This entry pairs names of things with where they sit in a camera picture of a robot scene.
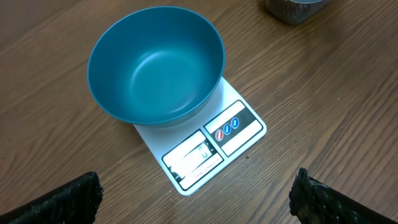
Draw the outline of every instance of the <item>red button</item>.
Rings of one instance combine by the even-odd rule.
[[[223,140],[224,137],[224,132],[222,130],[217,130],[216,131],[216,140],[221,141]]]

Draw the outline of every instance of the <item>wooden table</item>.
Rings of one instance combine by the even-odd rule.
[[[0,213],[96,171],[97,223],[298,223],[299,167],[398,220],[398,1],[336,0],[289,27],[254,0],[1,0]],[[89,54],[123,16],[170,4],[219,29],[224,77],[268,125],[191,197],[134,127],[101,110]]]

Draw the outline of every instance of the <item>digital scale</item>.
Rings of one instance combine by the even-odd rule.
[[[267,126],[221,78],[207,105],[168,128],[134,125],[178,192],[189,196],[256,143]]]

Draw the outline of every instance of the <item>scale label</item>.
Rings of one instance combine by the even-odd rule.
[[[162,160],[184,190],[224,161],[200,130],[166,153]]]
[[[259,133],[263,127],[242,101],[235,101],[205,124],[205,129],[227,156]]]

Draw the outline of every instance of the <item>blue plastic bowl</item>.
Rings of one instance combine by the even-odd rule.
[[[91,53],[87,76],[94,99],[110,115],[169,126],[204,107],[224,65],[223,41],[207,19],[161,6],[110,27]]]

